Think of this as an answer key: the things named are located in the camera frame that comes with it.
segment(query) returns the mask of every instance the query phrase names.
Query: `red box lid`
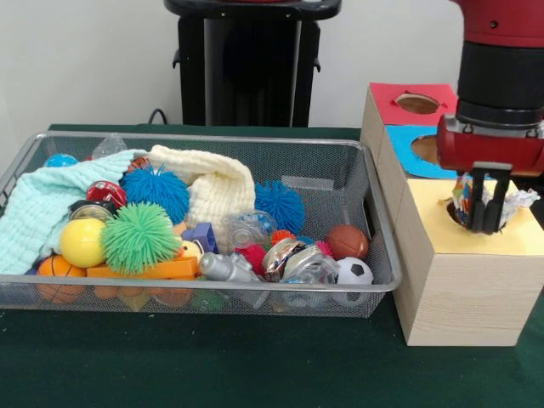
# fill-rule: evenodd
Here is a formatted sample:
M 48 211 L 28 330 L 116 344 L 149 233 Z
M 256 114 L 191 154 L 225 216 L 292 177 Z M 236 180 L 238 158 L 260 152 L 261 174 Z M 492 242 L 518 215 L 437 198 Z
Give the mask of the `red box lid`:
M 371 92 L 384 125 L 437 126 L 442 115 L 456 113 L 457 96 L 445 83 L 371 83 Z

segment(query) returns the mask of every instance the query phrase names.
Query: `metal basket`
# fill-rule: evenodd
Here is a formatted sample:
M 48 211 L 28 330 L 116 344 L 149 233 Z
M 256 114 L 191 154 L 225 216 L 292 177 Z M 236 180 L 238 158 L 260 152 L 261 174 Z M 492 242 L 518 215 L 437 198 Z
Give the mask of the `metal basket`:
M 84 160 L 108 135 L 46 132 L 30 139 L 0 179 L 0 216 L 21 174 L 35 171 L 56 153 Z M 371 237 L 366 262 L 375 276 L 374 284 L 240 284 L 0 275 L 0 309 L 368 317 L 385 293 L 399 285 L 400 265 L 392 230 L 374 163 L 365 146 L 347 140 L 121 136 L 130 149 L 150 150 L 159 144 L 178 150 L 207 150 L 240 160 L 250 168 L 255 182 L 282 180 L 303 198 L 307 219 L 301 235 L 323 239 L 334 225 L 353 224 Z M 40 296 L 40 288 L 66 292 L 73 286 L 82 289 L 73 303 L 52 303 Z M 123 292 L 139 295 L 101 300 L 95 297 L 94 286 L 126 286 Z M 171 296 L 153 297 L 149 295 L 151 287 L 168 288 Z

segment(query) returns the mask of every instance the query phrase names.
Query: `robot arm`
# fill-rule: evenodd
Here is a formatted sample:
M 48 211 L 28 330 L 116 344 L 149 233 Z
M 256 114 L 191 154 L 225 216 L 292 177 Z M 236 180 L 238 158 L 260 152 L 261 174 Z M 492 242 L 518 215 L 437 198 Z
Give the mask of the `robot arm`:
M 441 119 L 440 164 L 474 176 L 469 228 L 498 231 L 511 175 L 544 172 L 541 0 L 452 0 L 465 17 L 455 116 Z M 481 201 L 485 175 L 498 180 Z

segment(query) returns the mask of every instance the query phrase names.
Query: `blue ball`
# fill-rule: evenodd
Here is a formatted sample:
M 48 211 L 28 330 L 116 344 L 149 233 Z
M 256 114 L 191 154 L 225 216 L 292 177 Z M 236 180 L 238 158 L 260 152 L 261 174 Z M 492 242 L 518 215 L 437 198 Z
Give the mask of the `blue ball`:
M 161 166 L 137 168 L 121 180 L 121 187 L 127 192 L 128 202 L 139 204 L 149 202 L 165 209 L 174 224 L 181 223 L 189 210 L 187 185 L 172 172 Z
M 79 161 L 74 156 L 59 153 L 49 157 L 45 161 L 44 166 L 45 167 L 69 167 L 77 163 L 79 163 Z
M 265 211 L 275 219 L 279 230 L 298 234 L 306 217 L 300 195 L 281 181 L 255 184 L 255 209 Z
M 309 236 L 299 235 L 297 241 L 301 241 L 306 245 L 314 245 L 315 241 L 312 240 Z

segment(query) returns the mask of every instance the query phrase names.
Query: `orange toy block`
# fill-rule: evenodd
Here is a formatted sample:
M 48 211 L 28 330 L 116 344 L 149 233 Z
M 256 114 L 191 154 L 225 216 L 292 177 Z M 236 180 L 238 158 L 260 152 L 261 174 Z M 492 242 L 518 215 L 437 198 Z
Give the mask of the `orange toy block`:
M 194 257 L 179 258 L 173 261 L 158 263 L 153 268 L 144 270 L 144 273 L 141 275 L 121 275 L 107 265 L 87 269 L 87 277 L 89 278 L 176 279 L 194 281 L 197 274 L 198 263 Z

